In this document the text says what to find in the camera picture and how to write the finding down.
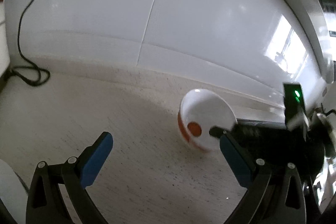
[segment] white wall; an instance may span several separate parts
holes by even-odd
[[[5,0],[12,55],[28,2]],[[283,19],[297,34],[287,44]],[[284,81],[299,81],[306,100],[320,81],[309,41],[283,0],[36,0],[21,37],[29,57],[139,66],[273,104],[282,104]]]
[[[5,20],[5,6],[0,1],[0,24]],[[0,76],[3,75],[9,66],[9,54],[6,40],[6,26],[5,23],[0,25]]]

